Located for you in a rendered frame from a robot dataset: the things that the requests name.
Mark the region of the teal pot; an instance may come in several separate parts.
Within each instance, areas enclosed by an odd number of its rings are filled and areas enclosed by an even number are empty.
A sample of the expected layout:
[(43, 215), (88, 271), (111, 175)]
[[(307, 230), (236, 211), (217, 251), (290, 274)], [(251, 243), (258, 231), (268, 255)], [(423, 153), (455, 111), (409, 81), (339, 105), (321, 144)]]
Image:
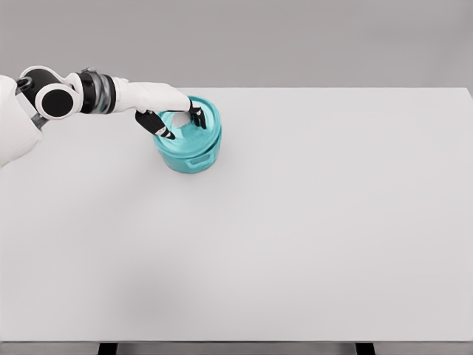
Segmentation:
[[(180, 173), (195, 174), (210, 168), (217, 161), (222, 133), (219, 133), (206, 148), (195, 153), (178, 153), (176, 149), (166, 147), (165, 140), (165, 138), (154, 137), (154, 145), (167, 167)], [(173, 143), (178, 142), (178, 139), (173, 141), (167, 139), (167, 141)]]

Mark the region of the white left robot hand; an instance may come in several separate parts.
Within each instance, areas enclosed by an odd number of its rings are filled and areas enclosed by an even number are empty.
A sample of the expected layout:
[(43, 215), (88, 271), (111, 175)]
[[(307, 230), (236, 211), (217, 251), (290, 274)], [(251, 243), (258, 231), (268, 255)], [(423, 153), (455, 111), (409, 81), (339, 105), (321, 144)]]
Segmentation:
[(175, 139), (159, 112), (187, 112), (194, 125), (207, 128), (203, 109), (178, 89), (163, 83), (132, 83), (132, 89), (137, 94), (137, 101), (132, 104), (135, 120), (154, 136)]

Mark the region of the teal pot lid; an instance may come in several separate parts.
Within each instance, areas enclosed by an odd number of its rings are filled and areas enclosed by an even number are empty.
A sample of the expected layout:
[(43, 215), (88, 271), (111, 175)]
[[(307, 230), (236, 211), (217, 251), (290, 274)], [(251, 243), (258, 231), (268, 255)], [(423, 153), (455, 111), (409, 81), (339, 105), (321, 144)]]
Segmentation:
[(192, 95), (189, 98), (193, 105), (202, 109), (205, 115), (206, 129), (197, 127), (192, 121), (183, 126), (175, 126), (174, 116), (180, 115), (180, 112), (159, 112), (158, 116), (175, 135), (174, 140), (159, 136), (154, 137), (154, 143), (160, 152), (179, 158), (191, 158), (203, 153), (218, 138), (221, 132), (218, 109), (205, 98)]

